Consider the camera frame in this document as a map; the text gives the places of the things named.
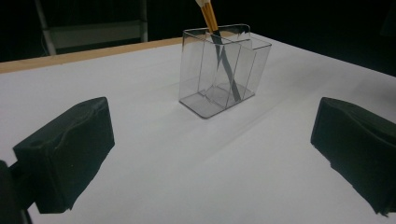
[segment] white tabletop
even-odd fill
[[[396,78],[273,44],[257,94],[211,119],[178,102],[181,46],[0,75],[0,160],[71,106],[107,97],[116,145],[63,214],[35,224],[375,224],[310,144],[321,97],[396,122]]]

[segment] black background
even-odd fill
[[[139,17],[139,3],[132,0],[41,1],[49,26]],[[212,0],[219,25],[245,23],[253,33],[396,76],[396,37],[381,35],[391,4],[392,0]],[[1,1],[0,17],[0,62],[46,55],[34,0]],[[179,37],[184,29],[197,27],[205,27],[205,22],[195,1],[148,0],[148,40]]]

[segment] transparent pen holder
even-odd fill
[[[210,118],[252,97],[258,89],[271,44],[250,36],[245,24],[183,32],[179,101]]]

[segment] wooden table edge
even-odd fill
[[[171,38],[156,40],[132,45],[123,45],[113,48],[93,49],[74,53],[60,54],[48,57],[40,57],[12,62],[0,63],[0,74],[16,72],[21,70],[33,69],[38,67],[51,66],[62,63],[72,63],[94,58],[106,57],[115,54],[138,51],[142,49],[154,49],[169,45],[181,44],[182,38]]]

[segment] black foam block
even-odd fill
[[[311,143],[376,213],[396,211],[394,123],[357,105],[324,97]]]
[[[14,147],[21,169],[32,175],[40,213],[71,209],[114,146],[105,97],[77,104]]]
[[[23,209],[7,164],[0,161],[0,223],[23,223]]]

